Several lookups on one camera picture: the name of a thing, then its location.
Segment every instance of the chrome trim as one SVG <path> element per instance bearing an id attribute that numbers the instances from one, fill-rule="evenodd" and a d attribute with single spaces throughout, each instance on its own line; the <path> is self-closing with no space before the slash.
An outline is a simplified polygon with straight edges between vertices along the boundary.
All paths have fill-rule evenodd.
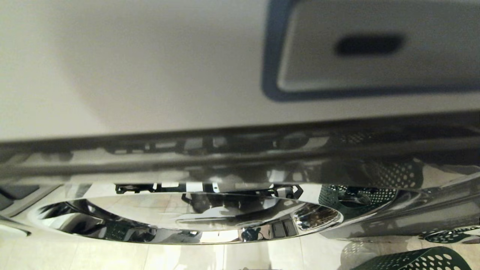
<path id="1" fill-rule="evenodd" d="M 116 193 L 114 184 L 62 186 L 51 194 L 53 199 L 15 219 L 90 238 L 182 245 L 290 238 L 343 221 L 340 212 L 318 204 L 317 184 L 230 193 L 189 192 L 199 185 L 185 186 L 184 192 L 125 194 Z"/>
<path id="2" fill-rule="evenodd" d="M 16 202 L 24 210 L 15 215 L 3 213 L 1 217 L 22 226 L 67 233 L 76 233 L 78 224 L 99 227 L 106 226 L 107 221 L 121 221 L 141 229 L 131 234 L 133 238 L 121 241 L 166 243 L 170 240 L 150 239 L 153 231 L 157 235 L 157 230 L 162 230 L 158 231 L 160 237 L 165 229 L 172 229 L 165 224 L 159 226 L 108 209 L 99 214 L 91 211 L 91 204 L 119 196 L 148 201 L 173 194 L 180 198 L 188 194 L 192 199 L 191 194 L 195 194 L 231 198 L 228 203 L 240 202 L 245 196 L 252 202 L 293 202 L 298 209 L 277 209 L 282 215 L 274 215 L 274 219 L 252 215 L 235 223 L 238 239 L 231 239 L 233 242 L 263 241 L 254 237 L 258 228 L 268 235 L 273 224 L 283 220 L 295 228 L 288 235 L 292 237 L 312 232 L 350 240 L 392 235 L 424 237 L 433 230 L 451 231 L 479 221 L 479 123 L 478 113 L 463 113 L 3 143 L 0 186 L 34 184 L 58 188 L 33 205 Z M 168 183 L 179 186 L 175 189 Z M 182 189 L 187 184 L 201 188 Z M 109 188 L 98 189 L 102 185 Z M 291 192 L 298 186 L 302 194 Z M 316 216 L 316 210 L 309 211 L 317 206 L 322 216 Z M 304 226 L 306 223 L 295 217 L 300 208 L 317 221 L 327 221 Z M 225 226 L 232 225 L 225 220 Z M 201 220 L 191 221 L 198 225 Z M 182 230 L 186 234 L 202 231 Z M 91 237 L 104 239 L 105 235 Z M 189 237 L 198 238 L 196 234 Z M 180 240 L 170 243 L 179 244 Z M 199 240 L 198 244 L 208 243 Z"/>

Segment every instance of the perforated metal panel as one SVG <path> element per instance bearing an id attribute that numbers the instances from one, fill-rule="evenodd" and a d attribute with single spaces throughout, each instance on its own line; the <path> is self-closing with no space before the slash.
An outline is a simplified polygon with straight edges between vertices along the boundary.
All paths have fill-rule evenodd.
<path id="1" fill-rule="evenodd" d="M 107 226 L 105 238 L 108 240 L 123 241 L 130 227 L 118 222 L 110 222 Z"/>
<path id="2" fill-rule="evenodd" d="M 432 243 L 452 244 L 460 242 L 465 238 L 471 237 L 471 234 L 467 234 L 465 232 L 476 229 L 480 229 L 480 226 L 471 226 L 450 231 L 432 233 L 425 236 L 424 239 Z"/>
<path id="3" fill-rule="evenodd" d="M 325 146 L 335 145 L 359 145 L 368 143 L 373 138 L 373 133 L 369 132 L 356 132 L 350 134 L 338 134 L 331 136 L 328 143 Z"/>
<path id="4" fill-rule="evenodd" d="M 423 184 L 421 167 L 414 161 L 368 162 L 364 168 L 372 180 L 382 186 L 420 188 Z"/>
<path id="5" fill-rule="evenodd" d="M 367 196 L 370 199 L 370 204 L 359 207 L 348 207 L 339 200 L 340 192 L 346 190 L 347 187 L 343 185 L 322 186 L 318 202 L 339 211 L 343 214 L 344 218 L 348 220 L 377 209 L 393 200 L 396 196 L 395 189 L 360 190 L 358 194 Z"/>
<path id="6" fill-rule="evenodd" d="M 432 248 L 375 257 L 352 270 L 471 270 L 454 250 Z"/>

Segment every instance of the dark rectangular slot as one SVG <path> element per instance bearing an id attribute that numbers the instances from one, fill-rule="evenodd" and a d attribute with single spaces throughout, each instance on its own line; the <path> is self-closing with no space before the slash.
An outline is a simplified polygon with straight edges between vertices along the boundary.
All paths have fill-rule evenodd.
<path id="1" fill-rule="evenodd" d="M 38 185 L 3 185 L 0 186 L 0 193 L 10 199 L 19 200 L 32 194 L 37 189 L 39 189 Z"/>
<path id="2" fill-rule="evenodd" d="M 0 211 L 4 210 L 5 208 L 9 207 L 12 204 L 13 204 L 12 200 L 0 194 Z"/>
<path id="3" fill-rule="evenodd" d="M 402 44 L 401 35 L 354 35 L 341 39 L 335 50 L 339 56 L 389 55 Z"/>

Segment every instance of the tiled floor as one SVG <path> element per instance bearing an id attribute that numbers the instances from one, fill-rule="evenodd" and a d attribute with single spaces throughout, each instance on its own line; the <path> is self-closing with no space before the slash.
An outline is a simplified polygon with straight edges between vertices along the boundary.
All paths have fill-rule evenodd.
<path id="1" fill-rule="evenodd" d="M 436 246 L 420 240 L 398 244 L 344 242 L 320 234 L 204 246 L 129 244 L 77 237 L 45 239 L 0 240 L 0 270 L 347 270 L 377 255 Z M 349 244 L 357 247 L 352 256 L 345 252 Z M 460 253 L 472 269 L 480 269 L 480 245 L 447 246 Z"/>

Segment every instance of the green perforated metal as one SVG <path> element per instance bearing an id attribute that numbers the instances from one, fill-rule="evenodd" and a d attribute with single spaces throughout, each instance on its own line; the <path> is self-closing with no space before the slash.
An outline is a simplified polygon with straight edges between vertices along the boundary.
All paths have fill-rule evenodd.
<path id="1" fill-rule="evenodd" d="M 332 135 L 327 143 L 327 146 L 339 145 L 360 145 L 368 143 L 373 138 L 373 133 L 356 132 L 351 134 L 336 134 Z"/>
<path id="2" fill-rule="evenodd" d="M 368 256 L 375 257 L 378 253 L 378 246 L 375 243 L 366 242 L 350 242 L 346 245 L 340 255 L 341 268 L 339 270 L 350 270 L 353 266 L 358 265 L 358 260 Z"/>
<path id="3" fill-rule="evenodd" d="M 105 239 L 123 241 L 130 226 L 122 225 L 119 222 L 110 222 L 105 232 Z"/>
<path id="4" fill-rule="evenodd" d="M 414 161 L 368 162 L 364 165 L 373 183 L 397 188 L 420 188 L 423 184 L 422 169 Z"/>
<path id="5" fill-rule="evenodd" d="M 480 229 L 480 226 L 464 227 L 464 228 L 458 228 L 450 231 L 432 233 L 425 236 L 424 239 L 432 243 L 442 243 L 442 244 L 458 243 L 463 239 L 472 236 L 471 234 L 467 234 L 464 232 L 468 232 L 476 229 Z"/>
<path id="6" fill-rule="evenodd" d="M 361 190 L 358 192 L 358 194 L 367 196 L 370 199 L 370 204 L 359 207 L 348 207 L 342 204 L 342 202 L 339 200 L 340 193 L 345 192 L 346 190 L 347 187 L 343 185 L 322 186 L 318 202 L 321 205 L 325 205 L 339 211 L 343 214 L 344 219 L 348 220 L 375 210 L 392 201 L 396 196 L 395 189 L 383 188 L 374 190 Z"/>
<path id="7" fill-rule="evenodd" d="M 471 270 L 454 250 L 436 246 L 378 256 L 352 270 Z"/>

